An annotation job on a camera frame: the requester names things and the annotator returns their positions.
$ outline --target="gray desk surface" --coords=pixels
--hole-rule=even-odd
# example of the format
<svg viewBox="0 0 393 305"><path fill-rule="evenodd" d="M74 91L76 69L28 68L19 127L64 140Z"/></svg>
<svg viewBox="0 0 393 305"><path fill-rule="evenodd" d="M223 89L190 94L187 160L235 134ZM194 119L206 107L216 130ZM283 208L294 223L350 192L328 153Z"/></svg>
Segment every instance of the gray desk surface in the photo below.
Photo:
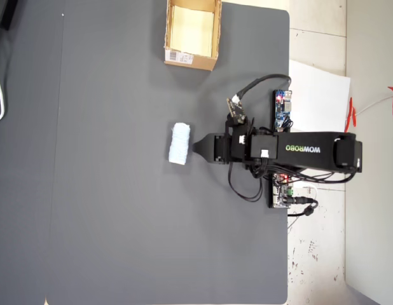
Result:
<svg viewBox="0 0 393 305"><path fill-rule="evenodd" d="M286 211L167 156L175 122L222 132L226 97L288 73L288 14L224 3L207 72L163 63L166 1L32 2L0 34L0 304L284 302ZM282 85L245 96L259 126ZM258 187L238 166L234 184Z"/></svg>

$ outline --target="open cardboard box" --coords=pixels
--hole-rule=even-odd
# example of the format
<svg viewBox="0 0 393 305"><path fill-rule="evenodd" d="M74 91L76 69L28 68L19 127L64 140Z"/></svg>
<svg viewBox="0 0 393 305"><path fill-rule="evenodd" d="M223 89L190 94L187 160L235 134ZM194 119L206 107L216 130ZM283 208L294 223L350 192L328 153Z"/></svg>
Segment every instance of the open cardboard box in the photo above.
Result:
<svg viewBox="0 0 393 305"><path fill-rule="evenodd" d="M219 55L222 0L167 0L165 63L212 71Z"/></svg>

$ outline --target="white paper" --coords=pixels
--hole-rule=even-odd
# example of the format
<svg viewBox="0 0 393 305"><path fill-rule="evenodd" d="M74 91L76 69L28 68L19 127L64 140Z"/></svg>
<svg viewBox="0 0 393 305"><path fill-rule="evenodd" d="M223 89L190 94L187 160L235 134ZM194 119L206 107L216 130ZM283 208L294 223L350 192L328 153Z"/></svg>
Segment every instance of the white paper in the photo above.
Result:
<svg viewBox="0 0 393 305"><path fill-rule="evenodd" d="M343 132L350 78L290 60L291 119L303 132Z"/></svg>
<svg viewBox="0 0 393 305"><path fill-rule="evenodd" d="M181 53L178 51L165 50L165 61L167 62L179 62L181 64L192 65L194 56L187 53Z"/></svg>

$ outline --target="black cord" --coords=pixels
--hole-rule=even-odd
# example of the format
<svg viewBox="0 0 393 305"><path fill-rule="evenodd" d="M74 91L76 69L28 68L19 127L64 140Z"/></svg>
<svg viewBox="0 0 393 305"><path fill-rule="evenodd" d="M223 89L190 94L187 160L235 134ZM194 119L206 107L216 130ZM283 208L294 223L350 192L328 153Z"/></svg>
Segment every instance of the black cord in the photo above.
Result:
<svg viewBox="0 0 393 305"><path fill-rule="evenodd" d="M259 180L259 191L256 195L248 197L240 194L236 189L233 187L232 182L231 182L231 175L232 175L232 168L233 168L233 162L229 163L229 172L228 172L228 182L229 186L232 189L233 192L239 197L241 197L243 200L250 201L250 202L257 202L260 200L261 195L263 194L263 183L261 179Z"/></svg>
<svg viewBox="0 0 393 305"><path fill-rule="evenodd" d="M271 78L283 78L288 80L288 85L291 85L291 78L288 75L285 74L269 74L266 76L263 76L262 78L258 78L255 79L254 81L252 81L250 84L248 84L245 88L241 89L238 93L237 93L237 97L241 100L243 98L243 96L246 94L246 92L248 92L251 88L255 87L257 84L260 84L262 81L266 81L267 79L271 79Z"/></svg>
<svg viewBox="0 0 393 305"><path fill-rule="evenodd" d="M311 205L307 206L304 211L302 211L302 213L298 213L298 214L288 214L288 217L300 217L300 216L310 216L311 214L313 214L314 210L318 207L318 201L313 199L313 202L311 203Z"/></svg>

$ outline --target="robotic arm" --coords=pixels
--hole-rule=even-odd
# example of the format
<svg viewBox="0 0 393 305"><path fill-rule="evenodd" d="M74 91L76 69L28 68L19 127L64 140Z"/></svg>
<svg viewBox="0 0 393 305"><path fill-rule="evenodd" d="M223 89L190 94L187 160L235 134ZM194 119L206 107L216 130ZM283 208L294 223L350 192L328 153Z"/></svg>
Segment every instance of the robotic arm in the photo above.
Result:
<svg viewBox="0 0 393 305"><path fill-rule="evenodd" d="M269 183L269 206L289 208L291 204L315 203L301 214L310 215L318 202L306 197L293 197L292 184L296 181L314 183L344 183L356 173L362 172L362 143L356 141L353 133L303 132L290 133L291 91L274 91L273 128L256 129L254 119L249 121L241 99L258 83L269 78L286 78L282 74L271 74L257 79L232 99L228 99L230 113L225 123L224 133L210 133L193 145L193 151L209 163L229 164L228 181L233 191L247 201L258 201L263 193L263 182ZM238 193L231 184L233 163L242 163L259 179L259 192L247 197ZM308 176L302 173L307 168L325 170L325 175ZM329 180L334 173L345 173L342 180Z"/></svg>

